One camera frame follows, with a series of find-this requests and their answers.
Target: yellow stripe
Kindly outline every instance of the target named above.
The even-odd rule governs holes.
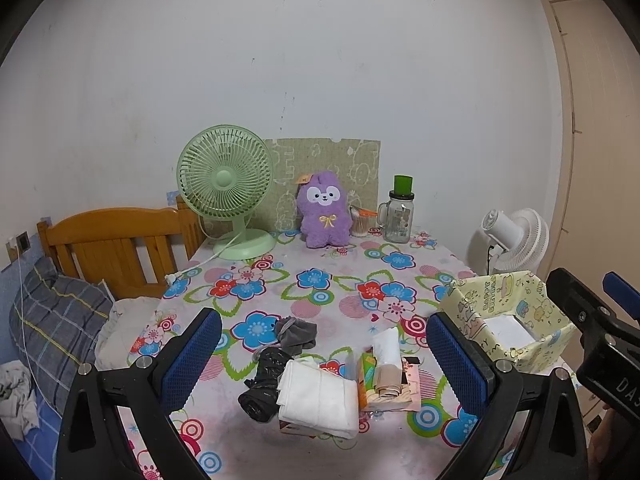
[[[108,319],[108,316],[106,314],[103,314],[103,313],[99,312],[98,310],[95,310],[95,309],[91,308],[90,304],[88,304],[85,300],[82,300],[81,298],[78,298],[75,294],[71,294],[71,293],[65,294],[64,292],[59,292],[55,288],[53,288],[52,286],[47,285],[47,282],[44,281],[43,277],[38,272],[38,269],[36,269],[36,267],[33,267],[33,270],[36,271],[36,274],[38,275],[40,281],[49,290],[52,290],[53,292],[55,292],[57,295],[61,296],[62,298],[74,298],[74,300],[78,300],[80,303],[82,303],[85,307],[87,307],[94,314],[97,314],[98,316],[102,316],[104,319]]]
[[[20,318],[20,321],[23,322],[26,326],[33,328],[37,333],[39,333],[41,336],[43,336],[44,339],[46,339],[47,341],[49,341],[53,346],[55,346],[58,350],[60,350],[64,355],[66,355],[69,359],[71,359],[72,361],[74,361],[77,365],[80,365],[80,361],[78,361],[78,359],[76,359],[75,357],[73,357],[73,355],[71,355],[67,350],[65,350],[62,346],[59,345],[59,343],[57,341],[53,341],[52,338],[50,338],[47,334],[45,334],[42,330],[40,330],[37,326],[35,326],[34,324],[30,323],[29,321],[27,321],[26,319],[24,319],[21,315],[20,312],[18,312],[18,309],[15,308],[15,313],[18,315],[18,317]]]

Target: cartoon print box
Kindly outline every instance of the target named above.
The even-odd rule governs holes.
[[[440,309],[493,361],[508,359],[521,372],[537,373],[555,363],[575,330],[546,296],[542,280],[527,270],[455,280]],[[504,348],[485,320],[508,315],[515,316],[536,341]]]

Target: floral tablecloth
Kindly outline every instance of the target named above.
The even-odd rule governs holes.
[[[297,232],[279,234],[277,242],[256,260],[216,259],[183,275],[133,343],[129,362],[157,354],[202,307],[213,307],[222,316],[222,338],[184,409],[171,414],[212,478],[436,478],[476,418],[460,408],[428,349],[424,317],[436,310],[451,280],[473,272],[425,232],[398,246],[378,230],[340,248],[307,249]],[[209,255],[204,245],[193,264]],[[269,424],[251,420],[238,404],[246,390],[242,380],[254,374],[252,353],[276,341],[273,324],[286,316],[316,323],[318,340],[309,354],[342,375],[374,334],[397,326],[402,352],[421,362],[420,411],[362,413],[353,440],[281,434],[277,418]],[[145,478],[158,480],[130,411],[121,413]],[[498,457],[494,468],[509,456]]]

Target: plaid pillow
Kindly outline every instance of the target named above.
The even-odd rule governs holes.
[[[46,256],[24,279],[22,299],[16,295],[9,332],[20,360],[31,364],[43,397],[60,415],[78,365],[95,360],[98,332],[112,306],[103,287],[59,274]]]

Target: blue bedding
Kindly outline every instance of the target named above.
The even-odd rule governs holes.
[[[55,480],[56,449],[62,418],[44,401],[36,388],[40,427],[27,433],[23,442],[14,440],[20,454],[40,480]]]

